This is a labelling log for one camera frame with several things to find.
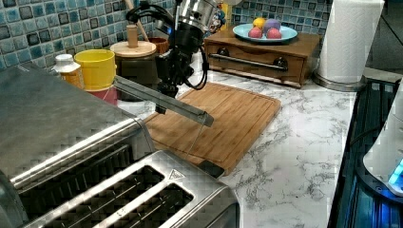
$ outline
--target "cutting board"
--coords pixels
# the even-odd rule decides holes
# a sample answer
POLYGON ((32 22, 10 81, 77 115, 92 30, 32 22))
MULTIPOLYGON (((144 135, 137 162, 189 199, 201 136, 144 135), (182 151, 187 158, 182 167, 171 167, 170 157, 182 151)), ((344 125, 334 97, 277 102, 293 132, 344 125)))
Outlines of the cutting board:
POLYGON ((227 85, 208 83, 202 90, 184 93, 180 101, 214 117, 202 126, 171 110, 145 119, 157 149, 168 149, 199 164, 204 160, 222 167, 228 175, 273 120, 280 101, 227 85))

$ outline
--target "silver appliance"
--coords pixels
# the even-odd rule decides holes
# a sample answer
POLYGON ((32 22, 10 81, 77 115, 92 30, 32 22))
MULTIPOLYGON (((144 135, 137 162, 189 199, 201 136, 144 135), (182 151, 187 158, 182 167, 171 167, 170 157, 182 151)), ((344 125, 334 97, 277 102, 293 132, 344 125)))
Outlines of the silver appliance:
POLYGON ((33 64, 0 72, 2 227, 239 227, 233 191, 33 64))

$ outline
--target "paper towel holder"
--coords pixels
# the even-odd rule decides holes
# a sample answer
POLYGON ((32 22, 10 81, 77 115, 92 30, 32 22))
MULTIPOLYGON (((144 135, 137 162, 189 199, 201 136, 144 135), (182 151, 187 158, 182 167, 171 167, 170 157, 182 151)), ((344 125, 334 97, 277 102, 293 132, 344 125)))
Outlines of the paper towel holder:
POLYGON ((364 75, 356 83, 338 83, 320 76, 317 73, 317 69, 312 74, 312 81, 325 88, 341 92, 358 92, 367 85, 367 78, 364 75))

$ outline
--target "pill bottle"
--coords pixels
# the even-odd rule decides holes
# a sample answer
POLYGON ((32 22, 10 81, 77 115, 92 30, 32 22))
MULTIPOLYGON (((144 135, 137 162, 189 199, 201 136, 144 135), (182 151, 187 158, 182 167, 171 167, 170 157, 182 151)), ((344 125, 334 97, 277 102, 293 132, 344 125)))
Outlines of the pill bottle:
POLYGON ((56 56, 56 66, 52 69, 60 73, 60 76, 66 82, 84 89, 81 67, 74 62, 72 55, 61 54, 56 56))

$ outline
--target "marble countertop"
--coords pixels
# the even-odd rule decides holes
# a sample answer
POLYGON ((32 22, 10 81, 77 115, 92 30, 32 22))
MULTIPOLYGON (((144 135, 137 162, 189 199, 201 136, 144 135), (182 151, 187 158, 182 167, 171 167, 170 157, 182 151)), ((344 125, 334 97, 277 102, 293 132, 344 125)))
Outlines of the marble countertop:
MULTIPOLYGON (((201 78, 193 63, 194 84, 201 78)), ((326 227, 355 93, 338 92, 308 80, 302 89, 208 72, 208 81, 243 88, 281 101, 281 109, 240 161, 222 177, 240 201, 241 227, 326 227)), ((181 86, 179 95, 189 88, 181 86)), ((144 119, 151 102, 118 102, 144 119)))

